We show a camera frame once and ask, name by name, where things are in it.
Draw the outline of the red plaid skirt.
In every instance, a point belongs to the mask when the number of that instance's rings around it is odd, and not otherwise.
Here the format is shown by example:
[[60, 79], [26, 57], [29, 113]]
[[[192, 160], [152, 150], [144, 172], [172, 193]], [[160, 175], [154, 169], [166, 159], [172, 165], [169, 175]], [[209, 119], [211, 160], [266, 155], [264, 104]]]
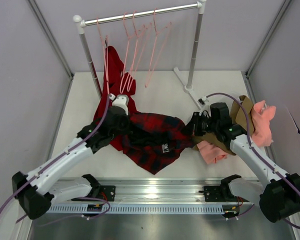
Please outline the red plaid skirt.
[[194, 147], [184, 134], [184, 122], [173, 116], [136, 112], [130, 115], [130, 132], [122, 137], [122, 152], [135, 164], [155, 175]]

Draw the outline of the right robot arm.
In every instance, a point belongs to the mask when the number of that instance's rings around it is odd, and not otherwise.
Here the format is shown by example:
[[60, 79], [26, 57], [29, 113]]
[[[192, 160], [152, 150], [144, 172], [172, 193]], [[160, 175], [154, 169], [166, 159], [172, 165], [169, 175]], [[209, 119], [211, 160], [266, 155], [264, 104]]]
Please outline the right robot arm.
[[220, 188], [226, 200], [241, 197], [258, 206], [272, 223], [300, 212], [300, 176], [287, 173], [262, 152], [247, 131], [232, 122], [226, 103], [213, 103], [208, 114], [194, 112], [188, 127], [196, 137], [215, 135], [258, 178], [258, 184], [237, 174], [224, 178]]

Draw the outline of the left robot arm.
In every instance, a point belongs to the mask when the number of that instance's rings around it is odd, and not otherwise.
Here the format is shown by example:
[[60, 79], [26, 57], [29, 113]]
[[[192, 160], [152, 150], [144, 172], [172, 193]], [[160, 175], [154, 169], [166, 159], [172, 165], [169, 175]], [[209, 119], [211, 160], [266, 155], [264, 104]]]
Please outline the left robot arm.
[[27, 174], [20, 171], [14, 174], [13, 194], [26, 216], [35, 220], [54, 204], [97, 198], [101, 185], [91, 174], [67, 182], [59, 180], [78, 163], [108, 146], [115, 137], [127, 134], [129, 125], [128, 108], [112, 105], [99, 123], [92, 122], [79, 131], [60, 155]]

